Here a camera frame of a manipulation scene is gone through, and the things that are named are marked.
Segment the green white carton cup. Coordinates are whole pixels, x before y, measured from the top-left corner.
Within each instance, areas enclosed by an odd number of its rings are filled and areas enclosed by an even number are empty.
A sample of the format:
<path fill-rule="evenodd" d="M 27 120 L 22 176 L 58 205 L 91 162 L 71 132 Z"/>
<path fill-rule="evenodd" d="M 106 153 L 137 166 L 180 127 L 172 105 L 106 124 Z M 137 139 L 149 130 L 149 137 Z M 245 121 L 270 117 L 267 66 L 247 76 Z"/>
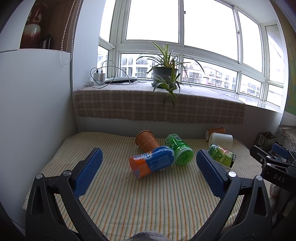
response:
<path fill-rule="evenodd" d="M 211 144 L 207 152 L 213 160 L 228 168 L 231 168 L 233 166 L 236 159 L 236 154 L 215 144 Z"/>

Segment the green cut bottle cup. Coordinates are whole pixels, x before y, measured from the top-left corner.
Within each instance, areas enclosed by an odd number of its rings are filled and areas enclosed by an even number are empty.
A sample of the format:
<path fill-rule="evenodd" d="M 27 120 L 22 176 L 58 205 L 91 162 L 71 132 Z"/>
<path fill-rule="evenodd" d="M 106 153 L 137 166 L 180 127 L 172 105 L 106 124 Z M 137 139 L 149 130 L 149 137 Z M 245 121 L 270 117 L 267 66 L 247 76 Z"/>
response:
<path fill-rule="evenodd" d="M 176 133 L 170 133 L 165 139 L 166 145 L 174 151 L 175 163 L 183 166 L 192 161 L 194 152 Z"/>

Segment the orange paper cup far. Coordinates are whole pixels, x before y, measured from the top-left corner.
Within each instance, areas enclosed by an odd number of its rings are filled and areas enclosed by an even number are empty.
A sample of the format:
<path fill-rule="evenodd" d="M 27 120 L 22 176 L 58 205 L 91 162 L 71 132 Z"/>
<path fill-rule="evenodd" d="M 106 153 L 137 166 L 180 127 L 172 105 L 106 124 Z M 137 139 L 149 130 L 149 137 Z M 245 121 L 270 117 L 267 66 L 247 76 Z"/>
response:
<path fill-rule="evenodd" d="M 205 132 L 206 141 L 208 141 L 210 139 L 210 135 L 212 133 L 225 133 L 225 129 L 223 127 L 220 127 L 220 128 L 212 128 L 212 129 L 206 130 L 206 132 Z"/>

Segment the orange paper cup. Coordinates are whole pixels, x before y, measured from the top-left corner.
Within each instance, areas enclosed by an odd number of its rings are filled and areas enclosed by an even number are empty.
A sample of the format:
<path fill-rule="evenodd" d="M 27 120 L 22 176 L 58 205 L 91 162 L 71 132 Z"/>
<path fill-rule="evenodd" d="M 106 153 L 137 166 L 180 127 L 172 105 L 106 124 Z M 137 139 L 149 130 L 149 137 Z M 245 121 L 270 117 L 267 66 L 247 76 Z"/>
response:
<path fill-rule="evenodd" d="M 154 137 L 153 133 L 149 130 L 141 131 L 135 138 L 135 143 L 145 153 L 160 147 L 159 142 Z"/>
<path fill-rule="evenodd" d="M 206 130 L 206 132 L 205 132 L 206 141 L 208 141 L 210 139 L 210 135 L 212 133 L 225 133 L 225 129 L 223 127 L 220 127 L 220 128 L 212 128 L 212 129 Z"/>

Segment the blue orange cut bottle cup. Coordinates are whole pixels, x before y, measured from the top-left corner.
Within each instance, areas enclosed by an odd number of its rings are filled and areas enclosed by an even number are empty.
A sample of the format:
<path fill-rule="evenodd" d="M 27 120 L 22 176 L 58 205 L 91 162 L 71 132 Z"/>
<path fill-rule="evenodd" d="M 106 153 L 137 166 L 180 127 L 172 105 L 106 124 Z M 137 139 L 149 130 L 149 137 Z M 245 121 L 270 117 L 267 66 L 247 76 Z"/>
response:
<path fill-rule="evenodd" d="M 150 152 L 131 156 L 129 164 L 135 177 L 140 179 L 170 166 L 174 160 L 174 151 L 168 146 L 160 146 Z"/>

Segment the orange paper cup near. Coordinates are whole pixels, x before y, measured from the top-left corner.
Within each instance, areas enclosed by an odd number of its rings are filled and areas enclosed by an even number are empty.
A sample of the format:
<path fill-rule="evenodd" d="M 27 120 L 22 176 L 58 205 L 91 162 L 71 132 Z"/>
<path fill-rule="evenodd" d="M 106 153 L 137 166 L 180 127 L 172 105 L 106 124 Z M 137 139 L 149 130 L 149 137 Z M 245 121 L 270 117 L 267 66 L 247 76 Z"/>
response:
<path fill-rule="evenodd" d="M 135 143 L 145 153 L 160 147 L 159 142 L 154 137 L 153 133 L 149 130 L 141 131 L 135 138 Z"/>

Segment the white lace side table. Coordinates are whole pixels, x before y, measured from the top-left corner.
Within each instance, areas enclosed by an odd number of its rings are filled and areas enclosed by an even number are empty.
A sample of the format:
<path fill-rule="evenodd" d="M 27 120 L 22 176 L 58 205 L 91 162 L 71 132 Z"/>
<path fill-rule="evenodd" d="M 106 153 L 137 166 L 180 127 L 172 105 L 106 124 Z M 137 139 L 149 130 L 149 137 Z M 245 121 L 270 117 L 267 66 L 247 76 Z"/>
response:
<path fill-rule="evenodd" d="M 290 151 L 295 151 L 295 128 L 295 115 L 284 111 L 275 135 L 277 142 Z"/>

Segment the green paper bag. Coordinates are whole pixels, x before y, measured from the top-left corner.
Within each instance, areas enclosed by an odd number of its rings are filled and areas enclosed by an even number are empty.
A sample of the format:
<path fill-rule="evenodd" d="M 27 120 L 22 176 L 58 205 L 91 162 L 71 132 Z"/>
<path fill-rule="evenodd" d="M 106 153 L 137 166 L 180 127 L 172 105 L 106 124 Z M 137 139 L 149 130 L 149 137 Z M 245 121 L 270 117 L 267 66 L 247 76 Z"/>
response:
<path fill-rule="evenodd" d="M 258 133 L 254 145 L 260 148 L 271 148 L 276 142 L 276 137 L 270 132 Z"/>

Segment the striped mattress cover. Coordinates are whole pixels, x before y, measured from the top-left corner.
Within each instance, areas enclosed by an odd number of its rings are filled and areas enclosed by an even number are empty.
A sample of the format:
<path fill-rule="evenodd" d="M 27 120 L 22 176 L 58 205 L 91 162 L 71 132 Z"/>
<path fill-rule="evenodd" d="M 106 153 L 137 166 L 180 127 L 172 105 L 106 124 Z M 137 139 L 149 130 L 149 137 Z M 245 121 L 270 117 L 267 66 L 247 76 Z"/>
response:
<path fill-rule="evenodd" d="M 189 139 L 191 162 L 136 178 L 129 158 L 143 154 L 132 137 L 83 132 L 67 138 L 36 175 L 23 209 L 28 240 L 269 240 L 270 183 L 249 149 L 234 140 L 226 193 L 214 196 L 196 155 L 205 140 Z M 94 149 L 103 161 L 83 196 L 74 168 Z"/>

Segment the plaid windowsill cloth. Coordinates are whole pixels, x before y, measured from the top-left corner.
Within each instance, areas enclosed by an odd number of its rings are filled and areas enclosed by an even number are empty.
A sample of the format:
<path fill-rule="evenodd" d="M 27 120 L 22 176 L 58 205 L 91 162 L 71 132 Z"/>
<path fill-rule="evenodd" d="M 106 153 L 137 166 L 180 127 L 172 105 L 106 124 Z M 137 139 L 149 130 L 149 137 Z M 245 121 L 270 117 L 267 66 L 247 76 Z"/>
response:
<path fill-rule="evenodd" d="M 88 118 L 243 124 L 245 103 L 233 97 L 199 86 L 183 86 L 174 94 L 172 101 L 167 91 L 143 83 L 85 87 L 76 93 L 74 104 L 77 114 Z"/>

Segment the white charger plugs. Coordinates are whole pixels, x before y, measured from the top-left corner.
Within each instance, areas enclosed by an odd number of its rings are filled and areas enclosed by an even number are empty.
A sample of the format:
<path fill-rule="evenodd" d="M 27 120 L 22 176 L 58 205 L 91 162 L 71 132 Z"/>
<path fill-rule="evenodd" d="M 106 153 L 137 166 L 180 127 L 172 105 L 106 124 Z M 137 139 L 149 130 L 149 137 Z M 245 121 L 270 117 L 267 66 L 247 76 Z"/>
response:
<path fill-rule="evenodd" d="M 102 86 L 105 85 L 105 73 L 103 73 L 102 71 L 94 71 L 91 74 L 91 81 L 90 81 L 91 85 L 93 86 Z"/>

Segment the dark flat tray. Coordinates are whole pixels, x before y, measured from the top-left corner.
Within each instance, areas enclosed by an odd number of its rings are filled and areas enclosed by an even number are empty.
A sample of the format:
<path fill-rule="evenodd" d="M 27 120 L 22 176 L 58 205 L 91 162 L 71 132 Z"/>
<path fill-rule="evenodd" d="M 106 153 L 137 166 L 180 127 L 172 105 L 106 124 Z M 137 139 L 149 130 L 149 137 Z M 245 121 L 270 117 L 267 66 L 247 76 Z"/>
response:
<path fill-rule="evenodd" d="M 136 77 L 115 77 L 115 78 L 106 78 L 104 80 L 105 84 L 121 84 L 121 83 L 134 83 L 137 81 Z"/>

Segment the potted spider plant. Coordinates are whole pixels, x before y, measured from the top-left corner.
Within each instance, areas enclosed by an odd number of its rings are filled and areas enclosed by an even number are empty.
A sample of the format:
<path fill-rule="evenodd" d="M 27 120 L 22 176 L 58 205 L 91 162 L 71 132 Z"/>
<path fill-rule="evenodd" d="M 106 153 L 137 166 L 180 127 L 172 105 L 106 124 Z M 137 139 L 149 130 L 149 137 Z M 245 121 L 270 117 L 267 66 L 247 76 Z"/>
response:
<path fill-rule="evenodd" d="M 176 90 L 181 90 L 182 82 L 179 80 L 181 73 L 178 72 L 178 68 L 185 69 L 186 62 L 182 62 L 178 59 L 178 55 L 174 54 L 174 51 L 170 49 L 168 43 L 159 45 L 154 41 L 150 43 L 157 49 L 156 52 L 147 51 L 138 57 L 138 60 L 147 58 L 155 63 L 151 66 L 148 73 L 152 72 L 153 77 L 153 92 L 157 89 L 163 89 L 166 91 L 166 95 L 163 99 L 163 104 L 169 99 L 173 107 L 176 106 L 176 100 L 178 98 L 175 93 Z"/>

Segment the small dark bottle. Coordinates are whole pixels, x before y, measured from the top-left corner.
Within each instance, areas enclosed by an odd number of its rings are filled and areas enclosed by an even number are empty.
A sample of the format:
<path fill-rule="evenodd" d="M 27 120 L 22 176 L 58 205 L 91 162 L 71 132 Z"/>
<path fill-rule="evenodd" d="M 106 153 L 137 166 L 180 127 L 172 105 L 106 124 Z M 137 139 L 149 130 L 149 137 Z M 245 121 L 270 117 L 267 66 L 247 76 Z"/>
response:
<path fill-rule="evenodd" d="M 52 37 L 48 34 L 45 38 L 41 38 L 39 42 L 40 49 L 50 49 Z"/>

